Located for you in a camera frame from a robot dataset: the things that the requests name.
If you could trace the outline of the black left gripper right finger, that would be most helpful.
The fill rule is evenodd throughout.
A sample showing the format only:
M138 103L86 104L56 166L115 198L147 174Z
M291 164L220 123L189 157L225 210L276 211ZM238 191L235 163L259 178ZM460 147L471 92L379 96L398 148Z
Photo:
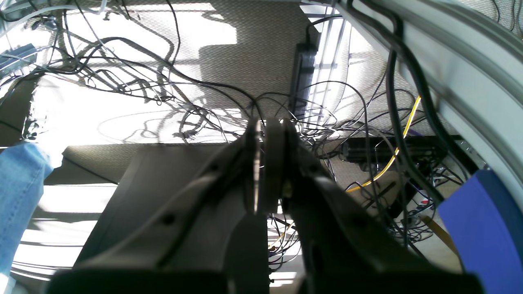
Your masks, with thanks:
M264 149L266 195L281 201L301 242L299 294L483 292L475 276L437 268L401 246L332 180L289 120L267 120Z

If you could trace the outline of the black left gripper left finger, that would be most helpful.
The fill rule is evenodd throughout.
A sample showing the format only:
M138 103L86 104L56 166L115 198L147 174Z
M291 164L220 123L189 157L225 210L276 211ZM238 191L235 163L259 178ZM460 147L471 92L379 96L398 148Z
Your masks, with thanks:
M142 227L45 293L260 294L259 133L251 120Z

